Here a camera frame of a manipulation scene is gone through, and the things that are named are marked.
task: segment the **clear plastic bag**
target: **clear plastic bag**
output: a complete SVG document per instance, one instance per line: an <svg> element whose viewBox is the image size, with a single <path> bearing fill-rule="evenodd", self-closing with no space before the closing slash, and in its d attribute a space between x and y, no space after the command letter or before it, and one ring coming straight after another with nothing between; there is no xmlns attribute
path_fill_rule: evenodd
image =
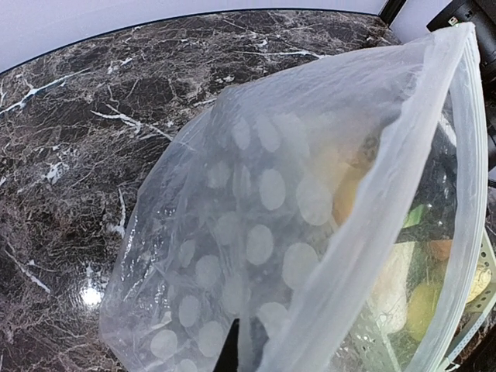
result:
<svg viewBox="0 0 496 372"><path fill-rule="evenodd" d="M139 190L101 307L104 341L132 372L211 372L239 318L243 372L345 371L350 360L431 370L455 332L481 244L478 61L466 24L226 89ZM456 181L440 191L433 175ZM440 211L422 200L438 194ZM432 283L417 253L438 240L452 242L437 291L414 294ZM421 321L430 326L412 331L415 297L436 303ZM393 322L384 318L390 303ZM401 332L415 340L410 350L395 345Z"/></svg>

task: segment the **black device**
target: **black device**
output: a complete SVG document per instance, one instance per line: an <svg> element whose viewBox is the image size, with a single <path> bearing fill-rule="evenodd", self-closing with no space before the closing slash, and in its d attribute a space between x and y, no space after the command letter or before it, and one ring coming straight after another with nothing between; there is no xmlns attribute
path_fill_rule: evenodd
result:
<svg viewBox="0 0 496 372"><path fill-rule="evenodd" d="M428 25L430 31L458 23L476 26L480 51L480 74L484 83L487 116L489 170L496 167L496 1L453 0Z"/></svg>
<svg viewBox="0 0 496 372"><path fill-rule="evenodd" d="M472 22L476 26L482 81L496 80L496 2L494 0L454 0L428 25L430 31Z"/></svg>

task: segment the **dark marble surface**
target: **dark marble surface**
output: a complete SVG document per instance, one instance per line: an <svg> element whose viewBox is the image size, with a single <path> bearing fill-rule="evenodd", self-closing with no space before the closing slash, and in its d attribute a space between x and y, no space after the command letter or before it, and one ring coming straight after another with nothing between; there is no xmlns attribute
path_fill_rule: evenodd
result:
<svg viewBox="0 0 496 372"><path fill-rule="evenodd" d="M0 371L122 370L98 305L136 193L231 84L397 43L378 17L235 12L100 36L0 74Z"/></svg>

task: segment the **orange object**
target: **orange object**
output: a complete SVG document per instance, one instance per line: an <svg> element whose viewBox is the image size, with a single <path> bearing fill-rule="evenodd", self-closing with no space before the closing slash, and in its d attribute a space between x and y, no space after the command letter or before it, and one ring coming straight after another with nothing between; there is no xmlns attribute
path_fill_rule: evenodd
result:
<svg viewBox="0 0 496 372"><path fill-rule="evenodd" d="M439 261L446 261L450 258L452 240L433 240L429 242L429 252Z"/></svg>

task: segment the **white wall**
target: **white wall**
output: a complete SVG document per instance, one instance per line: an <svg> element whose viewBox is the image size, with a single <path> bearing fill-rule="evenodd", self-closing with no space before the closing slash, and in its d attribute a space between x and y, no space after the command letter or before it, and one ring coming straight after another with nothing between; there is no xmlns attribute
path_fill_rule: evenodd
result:
<svg viewBox="0 0 496 372"><path fill-rule="evenodd" d="M429 22L449 3L451 0L408 0L391 29L403 43L424 36Z"/></svg>
<svg viewBox="0 0 496 372"><path fill-rule="evenodd" d="M69 43L158 19L202 12L260 8L334 9L378 14L385 2L386 0L0 0L0 73Z"/></svg>

